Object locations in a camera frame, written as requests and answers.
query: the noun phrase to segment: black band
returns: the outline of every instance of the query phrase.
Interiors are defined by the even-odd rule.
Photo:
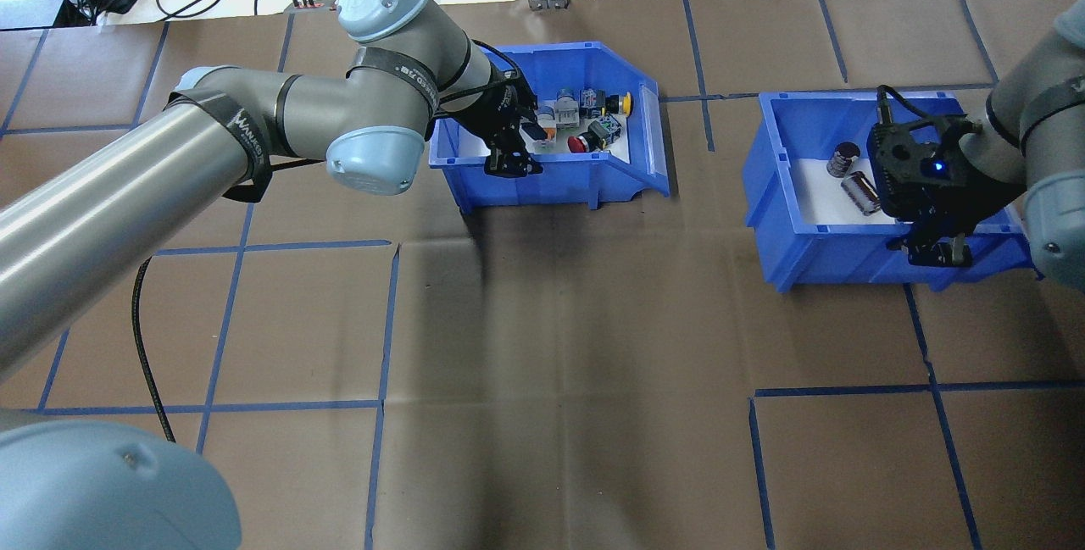
[[[468,52],[463,56],[463,63],[460,64],[460,67],[457,68],[456,74],[452,74],[451,78],[449,78],[447,82],[442,84],[441,86],[437,87],[438,91],[448,90],[449,87],[452,86],[452,84],[456,84],[457,79],[460,79],[460,76],[463,75],[465,71],[468,71],[468,65],[471,64],[471,51],[473,51],[474,49],[474,41],[472,41],[471,37],[469,37],[468,34],[465,33],[463,34],[463,39],[468,41]]]
[[[419,63],[418,60],[399,52],[387,51],[387,49],[362,47],[354,60],[354,67],[347,72],[347,76],[356,68],[376,68],[403,79],[414,87],[419,94],[422,94],[422,99],[425,99],[430,105],[431,114],[437,111],[439,102],[436,79],[434,79],[433,72],[430,72],[430,68],[425,64]]]
[[[292,158],[301,158],[294,149],[291,148],[290,141],[286,141],[286,94],[290,93],[290,88],[294,86],[294,82],[301,76],[290,76],[286,81],[282,84],[282,88],[279,89],[279,95],[275,99],[275,130],[276,136],[279,137],[279,144],[282,145],[283,152],[286,152],[288,156]]]
[[[1035,99],[1029,102],[1021,113],[1021,153],[1024,155],[1029,137],[1039,126],[1061,111],[1070,110],[1085,103],[1085,76],[1067,79],[1062,84],[1055,84],[1046,91],[1042,91]]]
[[[987,121],[991,124],[991,128],[995,129],[995,132],[998,133],[998,137],[1004,138],[1004,140],[1006,140],[1006,143],[1009,143],[1009,144],[1013,145],[1013,148],[1020,149],[1021,148],[1021,142],[1018,140],[1018,138],[1016,138],[1014,136],[1012,136],[1009,132],[1009,130],[1006,128],[1006,126],[1003,125],[1003,121],[999,120],[999,118],[997,118],[995,116],[995,111],[994,111],[993,106],[991,105],[991,98],[994,94],[995,93],[991,93],[991,94],[987,95],[987,103],[986,103],[986,106],[987,106]]]
[[[241,103],[234,101],[224,91],[214,89],[191,89],[174,91],[166,106],[192,103],[215,121],[229,130],[248,158],[248,168],[240,180],[253,180],[251,187],[233,187],[224,194],[227,199],[241,200],[242,203],[258,203],[271,182],[270,149],[264,133],[256,127],[256,120]]]

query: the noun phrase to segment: electrical component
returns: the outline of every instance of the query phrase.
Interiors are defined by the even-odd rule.
[[[840,179],[847,175],[857,159],[859,159],[859,145],[852,143],[852,141],[844,141],[844,143],[837,145],[832,152],[832,158],[829,159],[825,168],[830,176]]]
[[[844,188],[848,199],[852,199],[852,202],[855,203],[856,207],[859,207],[864,215],[875,215],[881,210],[878,193],[863,171],[855,171],[846,176],[840,182],[840,188]]]

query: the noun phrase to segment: grid line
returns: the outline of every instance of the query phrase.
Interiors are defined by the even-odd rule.
[[[11,99],[11,106],[8,108],[8,114],[5,114],[3,123],[0,124],[0,137],[9,132],[8,126],[11,126],[11,120],[15,117],[15,108],[17,108],[18,102],[23,101],[23,93],[26,91],[27,84],[30,82],[30,75],[36,64],[38,64],[38,56],[41,56],[41,49],[46,44],[47,37],[49,37],[49,29],[43,29],[41,37],[38,37],[38,44],[34,47],[30,61],[26,64],[26,72],[23,72],[23,79],[20,81],[17,89],[15,89],[15,95]]]
[[[919,343],[919,351],[923,356],[923,366],[927,366],[931,397],[934,400],[934,410],[937,411],[939,425],[942,427],[942,439],[945,443],[946,455],[949,458],[949,469],[953,470],[954,484],[957,485],[957,497],[960,500],[960,509],[965,512],[965,524],[968,526],[968,535],[972,539],[973,550],[983,550],[983,543],[980,540],[980,529],[975,524],[975,514],[972,513],[972,500],[968,497],[968,487],[965,485],[965,473],[961,472],[960,461],[957,459],[957,447],[953,442],[953,431],[949,430],[949,418],[946,415],[945,404],[942,402],[942,392],[939,387],[937,375],[934,372],[934,363],[931,362],[930,349],[927,345],[926,334],[923,334],[923,324],[919,319],[919,308],[916,306],[916,296],[911,291],[910,284],[904,284],[904,296],[908,302],[908,311],[911,315],[911,323],[916,330],[916,341]]]
[[[392,369],[392,329],[396,317],[396,291],[399,285],[399,250],[392,257],[388,277],[388,306],[384,317],[384,354],[381,360],[381,385],[378,391],[376,423],[373,429],[373,455],[369,465],[369,498],[366,506],[366,550],[373,550],[373,527],[376,525],[376,488],[381,470],[381,447],[384,444],[384,404],[388,398],[388,372]]]
[[[753,466],[757,474],[757,495],[761,497],[761,519],[765,527],[765,547],[776,550],[773,515],[768,504],[768,483],[765,478],[765,458],[761,451],[761,430],[757,427],[757,407],[750,400],[750,442],[753,444]]]
[[[837,37],[837,28],[832,25],[832,14],[829,14],[829,4],[825,0],[817,0],[821,5],[821,16],[825,17],[826,29],[829,29],[829,41],[832,43],[832,52],[837,55],[837,67],[840,67],[840,76],[847,84],[847,64],[844,63],[844,52],[841,52],[840,40]]]
[[[241,281],[241,265],[244,263],[245,244],[248,242],[248,229],[253,225],[253,204],[245,209],[245,222],[241,226],[241,240],[238,245],[237,258],[233,263],[233,276],[230,279],[230,292],[226,296],[226,310],[222,311],[222,325],[218,333],[218,345],[215,348],[215,361],[210,369],[210,380],[207,382],[207,398],[204,401],[203,419],[200,422],[200,436],[196,439],[196,452],[203,453],[207,440],[207,423],[210,421],[212,405],[215,404],[215,388],[218,385],[218,373],[222,364],[222,353],[226,350],[226,338],[230,331],[230,318],[233,316],[233,304],[237,302],[238,283]]]
[[[991,60],[991,54],[987,52],[986,44],[983,43],[983,37],[980,37],[980,28],[975,25],[975,20],[972,17],[972,10],[968,7],[968,0],[960,1],[960,9],[965,13],[965,22],[968,22],[968,29],[972,33],[972,39],[975,40],[976,48],[980,49],[980,55],[983,56],[984,66],[987,67],[987,74],[991,76],[992,82],[998,82],[998,72],[995,68],[994,62]]]

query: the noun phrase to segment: silver arm segment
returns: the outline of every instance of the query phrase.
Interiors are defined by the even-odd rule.
[[[247,111],[244,126],[268,153],[327,157],[341,182],[398,194],[413,180],[437,106],[412,86],[418,74],[394,68],[423,72],[434,95],[438,87],[473,90],[501,73],[432,0],[340,2],[350,37],[401,64],[353,68],[345,79],[203,67],[184,87],[225,93]],[[495,98],[464,95],[445,110],[486,125],[500,118],[487,105]],[[252,158],[239,141],[204,106],[171,105],[0,212],[0,381],[245,179]]]

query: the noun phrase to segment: blue tape line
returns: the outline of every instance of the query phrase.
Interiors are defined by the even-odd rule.
[[[991,60],[987,47],[983,43],[983,37],[980,37],[980,28],[978,28],[975,20],[972,17],[972,10],[969,10],[968,0],[960,0],[960,7],[965,12],[965,22],[968,22],[969,31],[972,31],[972,39],[975,40],[976,48],[980,48],[980,55],[983,56],[983,63],[987,66],[987,74],[991,76],[991,81],[998,82],[998,72],[995,71],[995,64]]]
[[[166,406],[169,414],[192,414],[202,412],[203,406]],[[40,412],[47,417],[108,417],[116,414],[154,414],[153,406],[87,406],[75,408],[46,408]]]
[[[1085,389],[1085,381],[1008,381],[994,383],[948,383],[939,385],[942,393],[954,392],[1029,392],[1045,389]]]
[[[686,9],[686,26],[689,27],[689,41],[693,48],[693,66],[697,67],[697,87],[701,95],[705,95],[704,68],[701,66],[701,47],[697,43],[697,28],[693,26],[693,9],[689,5],[689,0],[681,0],[681,5]]]
[[[329,401],[280,401],[266,404],[216,404],[213,412],[294,412],[299,410],[362,410],[379,408],[375,399],[348,399]]]
[[[247,245],[246,252],[292,252],[292,250],[346,250],[350,247],[385,247],[391,241],[277,242],[269,245]]]
[[[201,455],[203,455],[204,443],[207,440],[207,423],[210,421],[212,405],[215,402],[215,388],[218,386],[218,373],[222,364],[222,353],[226,350],[226,337],[230,331],[230,318],[233,316],[233,303],[238,296],[238,283],[241,281],[241,264],[245,257],[245,242],[248,242],[248,229],[253,225],[253,207],[254,205],[248,203],[245,210],[245,222],[241,226],[241,241],[238,244],[238,256],[233,263],[230,292],[226,296],[222,325],[218,331],[218,346],[215,348],[215,361],[212,364],[210,381],[207,383],[207,398],[204,401],[203,419],[200,422],[200,437],[196,439],[196,452]]]
[[[11,118],[15,116],[15,108],[18,106],[18,102],[23,100],[26,84],[30,82],[30,74],[33,74],[36,64],[38,64],[38,56],[41,56],[41,48],[46,44],[46,37],[49,37],[49,29],[43,29],[41,37],[38,37],[38,44],[34,47],[30,61],[26,64],[26,72],[23,72],[23,80],[20,81],[18,89],[15,90],[15,95],[11,99],[11,106],[9,106],[8,114],[3,118],[3,124],[0,124],[0,132],[9,132],[8,128],[11,126]]]
[[[937,375],[934,373],[934,364],[930,359],[927,336],[923,334],[923,324],[919,319],[919,307],[916,306],[916,296],[911,291],[910,284],[904,284],[904,296],[908,300],[911,325],[915,327],[916,341],[919,343],[919,351],[923,356],[923,366],[927,366],[927,374],[930,376],[931,396],[934,398],[934,409],[937,411],[939,425],[942,427],[942,439],[945,442],[946,453],[949,457],[949,469],[953,470],[953,478],[957,484],[957,497],[960,499],[960,509],[965,512],[968,536],[972,539],[973,550],[983,550],[983,543],[980,541],[980,529],[975,524],[975,515],[972,513],[972,500],[968,498],[968,488],[965,486],[965,473],[961,472],[960,461],[957,459],[957,447],[953,442],[953,433],[949,431],[949,418],[946,415],[945,404],[942,404],[942,393],[939,391]]]
[[[49,375],[46,376],[46,386],[41,389],[41,399],[38,400],[38,411],[46,409],[49,401],[49,394],[53,391],[53,381],[56,380],[56,372],[61,369],[61,358],[64,357],[64,347],[67,346],[67,337],[71,330],[65,330],[61,334],[60,342],[56,343],[56,354],[53,355],[53,363],[49,367]]]
[[[712,114],[709,113],[709,101],[701,102],[701,114],[704,118],[704,138],[709,141],[709,152],[716,151],[716,138],[712,132]]]
[[[155,256],[206,256],[209,254],[237,254],[238,247],[179,247],[177,250],[158,250]]]
[[[821,5],[821,16],[825,17],[826,28],[829,29],[829,41],[832,41],[832,52],[837,55],[837,66],[840,67],[840,76],[847,84],[847,64],[844,63],[844,52],[840,51],[840,40],[837,39],[837,28],[832,25],[832,16],[829,14],[829,4],[825,0],[817,0]]]
[[[384,315],[384,359],[381,361],[381,388],[378,393],[376,426],[373,430],[373,457],[369,463],[369,501],[366,508],[366,550],[373,550],[373,526],[376,524],[376,485],[381,470],[381,447],[384,444],[384,402],[388,398],[388,372],[392,369],[392,327],[396,318],[396,291],[399,284],[399,250],[392,257],[388,279],[388,307]]]
[[[306,410],[368,410],[380,407],[375,399],[352,399],[329,401],[282,401],[258,404],[216,404],[213,412],[299,412]],[[166,406],[170,414],[202,414],[205,405]],[[30,410],[50,417],[108,417],[111,414],[154,414],[153,406],[88,406],[74,408],[42,408]]]
[[[40,129],[11,129],[9,136],[36,136],[36,133],[85,133],[92,130],[131,130],[131,125],[98,125],[98,126],[44,126]]]
[[[773,515],[768,508],[768,483],[765,481],[765,458],[761,452],[761,431],[757,429],[757,410],[750,400],[750,438],[753,442],[753,466],[757,473],[757,493],[761,496],[761,519],[765,526],[765,547],[776,550]]]
[[[146,95],[151,94],[151,82],[154,81],[154,73],[158,71],[158,61],[162,60],[163,49],[166,48],[166,37],[169,34],[169,22],[162,26],[162,36],[158,37],[158,48],[154,51],[154,59],[151,60],[151,71],[146,74],[146,81],[143,82],[143,92],[139,95],[139,104],[136,106],[136,116],[132,117],[132,128],[139,126],[140,114],[143,114],[143,106],[146,105]]]
[[[294,34],[294,14],[286,17],[286,34],[282,39],[282,52],[279,54],[279,73],[282,74],[286,67],[286,52],[290,52],[290,37]]]
[[[781,387],[757,389],[755,397],[813,397],[813,396],[866,396],[892,394],[921,394],[931,391],[930,385],[870,385],[855,387]]]

